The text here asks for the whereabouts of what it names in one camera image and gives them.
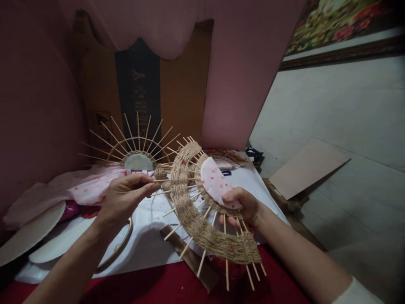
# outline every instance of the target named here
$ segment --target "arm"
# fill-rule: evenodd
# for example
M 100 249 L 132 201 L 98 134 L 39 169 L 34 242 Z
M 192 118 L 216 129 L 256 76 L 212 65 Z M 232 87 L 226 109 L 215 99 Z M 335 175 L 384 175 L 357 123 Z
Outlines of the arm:
M 302 237 L 251 193 L 237 187 L 225 194 L 224 201 L 238 199 L 242 216 L 258 230 L 284 262 L 299 284 L 316 303 L 329 304 L 344 293 L 352 276 L 307 239 Z M 238 223 L 228 218 L 231 225 Z
M 141 200 L 159 188 L 151 177 L 144 174 L 111 181 L 96 220 L 24 303 L 78 303 L 108 245 Z

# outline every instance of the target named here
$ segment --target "forearm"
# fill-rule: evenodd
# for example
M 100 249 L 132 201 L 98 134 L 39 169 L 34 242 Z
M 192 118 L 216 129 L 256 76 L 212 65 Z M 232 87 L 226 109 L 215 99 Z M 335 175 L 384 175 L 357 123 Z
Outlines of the forearm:
M 256 222 L 257 230 L 316 303 L 332 303 L 349 287 L 350 274 L 263 204 Z
M 78 303 L 113 237 L 95 221 L 24 303 Z

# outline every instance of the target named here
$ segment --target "red table cover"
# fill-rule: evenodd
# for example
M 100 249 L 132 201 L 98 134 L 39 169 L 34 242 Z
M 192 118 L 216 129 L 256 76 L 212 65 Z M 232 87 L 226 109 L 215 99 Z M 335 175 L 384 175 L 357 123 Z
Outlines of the red table cover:
M 229 280 L 225 274 L 210 294 L 184 262 L 92 279 L 81 303 L 311 303 L 301 287 L 267 245 L 259 252 L 267 272 L 257 267 L 261 281 L 250 266 L 255 291 L 247 274 Z M 0 303 L 19 304 L 37 287 L 13 281 L 0 295 Z

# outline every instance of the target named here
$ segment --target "hand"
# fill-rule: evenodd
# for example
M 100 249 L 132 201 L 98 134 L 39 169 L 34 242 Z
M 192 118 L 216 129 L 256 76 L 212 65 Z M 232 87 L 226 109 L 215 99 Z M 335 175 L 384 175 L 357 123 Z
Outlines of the hand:
M 138 204 L 159 189 L 160 185 L 143 173 L 113 179 L 107 189 L 101 210 L 94 221 L 95 225 L 115 236 Z
M 239 200 L 240 204 L 243 206 L 241 214 L 243 220 L 253 227 L 259 225 L 260 219 L 262 218 L 263 203 L 258 201 L 253 194 L 246 191 L 242 187 L 236 187 L 222 196 L 224 202 L 233 202 L 234 200 Z M 234 227 L 240 228 L 239 223 L 233 217 L 228 217 L 227 222 Z M 224 224 L 224 216 L 219 217 L 219 223 Z

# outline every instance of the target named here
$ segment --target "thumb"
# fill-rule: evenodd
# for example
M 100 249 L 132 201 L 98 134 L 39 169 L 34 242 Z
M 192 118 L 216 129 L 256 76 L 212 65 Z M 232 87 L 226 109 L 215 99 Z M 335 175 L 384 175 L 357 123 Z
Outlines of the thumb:
M 236 187 L 222 196 L 222 200 L 225 203 L 230 203 L 238 200 L 242 205 L 249 203 L 252 199 L 255 199 L 254 196 L 242 187 Z
M 160 189 L 159 183 L 149 183 L 138 189 L 139 195 L 144 199 L 146 196 L 151 196 L 154 192 Z

